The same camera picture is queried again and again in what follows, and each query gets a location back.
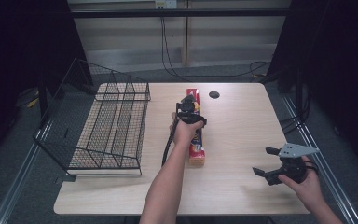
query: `human hand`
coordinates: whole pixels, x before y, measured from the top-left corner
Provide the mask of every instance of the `human hand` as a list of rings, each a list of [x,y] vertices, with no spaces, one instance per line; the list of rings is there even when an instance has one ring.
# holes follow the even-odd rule
[[[305,156],[303,156],[302,159],[304,162],[310,162],[310,159]],[[325,200],[322,195],[319,177],[316,175],[316,172],[308,169],[306,176],[306,179],[300,184],[297,184],[297,182],[286,175],[279,175],[278,178],[283,184],[291,188],[304,206],[313,213],[318,206],[320,207],[325,203]]]
[[[175,113],[171,113],[171,117],[173,120],[176,118]],[[178,144],[190,144],[191,140],[194,138],[194,134],[196,130],[202,128],[204,125],[203,121],[198,121],[193,124],[186,124],[179,119],[178,124],[176,126],[175,135],[173,137],[173,142]]]

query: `wire dish rack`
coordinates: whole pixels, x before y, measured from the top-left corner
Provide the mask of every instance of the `wire dish rack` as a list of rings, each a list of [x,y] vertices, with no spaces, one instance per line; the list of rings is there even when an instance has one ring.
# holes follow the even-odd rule
[[[75,59],[35,142],[68,175],[141,175],[149,84]]]

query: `black curtain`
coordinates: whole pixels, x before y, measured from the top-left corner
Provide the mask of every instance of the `black curtain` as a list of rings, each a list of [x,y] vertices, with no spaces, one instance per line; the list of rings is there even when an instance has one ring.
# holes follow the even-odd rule
[[[286,18],[268,74],[294,68],[278,77],[287,91],[300,71],[358,155],[358,1],[292,1],[291,9],[307,8],[312,15]]]
[[[0,139],[19,93],[41,76],[55,92],[77,57],[86,60],[66,0],[0,0]]]

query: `red box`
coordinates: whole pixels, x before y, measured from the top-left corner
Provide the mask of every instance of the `red box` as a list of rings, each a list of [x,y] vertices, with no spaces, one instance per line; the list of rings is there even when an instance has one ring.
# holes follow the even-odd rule
[[[193,95],[196,98],[194,113],[200,115],[200,93],[198,89],[187,89],[186,95]],[[190,165],[203,165],[205,163],[205,150],[202,146],[202,129],[196,130],[189,147],[188,163]]]

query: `cable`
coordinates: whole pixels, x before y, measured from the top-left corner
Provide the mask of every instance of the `cable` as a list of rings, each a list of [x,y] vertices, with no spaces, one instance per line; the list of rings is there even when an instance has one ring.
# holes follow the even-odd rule
[[[259,69],[259,68],[262,68],[262,67],[266,66],[266,65],[269,64],[269,63],[270,63],[270,62],[264,63],[264,64],[258,66],[257,68],[253,69],[252,71],[240,73],[240,74],[237,74],[237,75],[222,75],[222,76],[192,76],[192,75],[187,75],[187,76],[182,76],[182,77],[241,77],[241,76],[244,76],[244,75],[251,74],[251,73],[254,72],[255,70],[257,70],[257,69]]]
[[[319,173],[318,168],[314,167],[314,166],[305,166],[307,169],[313,170],[315,171],[316,175]]]
[[[292,120],[292,122],[290,122],[290,124],[284,126],[284,127],[282,128],[282,130],[287,129],[288,127],[292,126],[292,124],[294,124],[294,123],[296,123],[296,120]]]
[[[284,134],[288,134],[290,132],[292,132],[293,130],[295,130],[296,128],[300,127],[301,125],[303,125],[305,123],[305,121],[307,120],[308,116],[310,115],[310,101],[311,101],[311,98],[312,98],[312,94],[310,92],[310,90],[308,90],[308,95],[307,95],[307,98],[304,102],[304,105],[303,105],[303,112],[302,114],[304,115],[304,117],[302,118],[302,120],[296,125],[296,127],[294,127],[293,129],[285,132]],[[290,119],[293,119],[294,121],[291,122],[289,125],[286,125],[284,128],[282,128],[283,130],[285,130],[286,128],[290,127],[293,123],[296,122],[296,120],[299,118],[299,115],[296,115],[294,117],[291,117]]]
[[[164,69],[171,75],[174,77],[179,77],[184,81],[187,82],[191,82],[188,79],[185,79],[184,77],[240,77],[240,76],[244,76],[244,75],[248,75],[248,74],[252,74],[253,76],[253,72],[259,68],[264,67],[267,64],[270,64],[270,62],[252,62],[249,65],[250,71],[245,72],[245,73],[241,73],[241,74],[237,74],[237,75],[223,75],[223,76],[192,76],[192,75],[187,75],[187,76],[180,76],[174,69],[172,66],[172,62],[171,62],[171,57],[170,57],[170,53],[168,51],[168,42],[167,42],[167,35],[166,35],[166,28],[165,28],[165,20],[163,17],[161,17],[161,58],[162,58],[162,65],[164,66]],[[168,57],[168,62],[170,65],[170,68],[172,69],[172,72],[167,68],[167,66],[165,65],[165,60],[164,60],[164,44],[165,44],[165,51]],[[255,69],[252,69],[252,65],[255,63],[262,63],[262,65],[258,66]]]
[[[255,63],[269,63],[269,62],[252,62],[251,64],[249,64],[249,70],[252,73],[252,77],[251,77],[251,80],[249,82],[253,82],[253,79],[255,77],[255,74],[253,73],[253,69],[252,69],[252,65],[255,64]]]
[[[325,8],[324,8],[324,12],[323,12],[322,18],[321,18],[321,20],[319,21],[318,27],[317,27],[317,29],[316,29],[316,32],[314,33],[314,36],[313,36],[313,38],[312,38],[312,40],[311,40],[310,50],[308,50],[308,53],[307,53],[307,55],[305,56],[305,60],[304,60],[303,63],[300,64],[299,66],[303,66],[303,64],[305,64],[306,61],[308,60],[308,58],[310,57],[310,54],[311,54],[311,51],[312,51],[312,47],[313,47],[313,45],[315,44],[315,41],[316,41],[316,39],[317,39],[317,36],[318,36],[318,34],[319,34],[320,30],[321,30],[321,27],[322,27],[324,18],[325,18],[326,14],[327,14],[329,5],[330,5],[330,0],[328,0],[327,3],[326,3],[326,6],[325,6]],[[306,111],[306,112],[303,112],[303,113],[306,113],[305,117],[303,118],[303,120],[301,120],[301,123],[298,124],[294,129],[292,129],[292,130],[290,130],[290,131],[288,131],[288,132],[286,132],[286,133],[284,133],[284,134],[288,134],[288,133],[290,133],[291,131],[295,130],[295,129],[298,128],[300,125],[302,125],[302,124],[305,122],[305,120],[308,118],[308,115],[310,114],[310,96],[311,96],[310,91],[308,91],[308,94],[309,94],[309,95],[307,96],[307,100],[306,100],[306,103],[305,103],[305,104],[306,104],[306,108],[305,108],[305,111]]]
[[[171,142],[173,140],[173,136],[175,135],[176,126],[178,125],[178,123],[179,123],[179,119],[178,119],[177,115],[175,115],[175,120],[173,121],[173,125],[172,125],[171,132],[170,132],[170,137],[168,138],[167,145],[164,149],[164,154],[162,155],[161,167],[165,164],[165,161],[167,160],[168,150],[170,150]]]
[[[318,167],[318,165],[316,164],[316,162],[313,162],[313,161],[304,161],[304,162],[310,163],[310,164],[312,164],[312,165]]]
[[[171,73],[170,70],[168,70],[168,68],[165,66],[165,62],[164,62],[164,43],[165,43],[165,50],[167,52],[168,61],[169,61],[169,64],[170,64],[170,67],[171,67],[173,73]],[[174,76],[174,77],[179,77],[183,81],[190,82],[189,80],[179,76],[176,73],[176,71],[173,69],[173,67],[172,67],[170,53],[168,52],[167,36],[165,34],[165,20],[164,20],[163,17],[161,17],[161,58],[162,58],[162,65],[164,66],[164,69],[168,72],[168,74],[170,74],[171,76]]]
[[[288,118],[288,119],[281,119],[281,120],[279,120],[279,122],[280,122],[280,123],[284,123],[284,122],[286,122],[286,121],[288,121],[288,120],[297,119],[297,118],[298,118],[298,115],[296,115],[296,116],[294,116],[294,117],[290,117],[290,118]]]

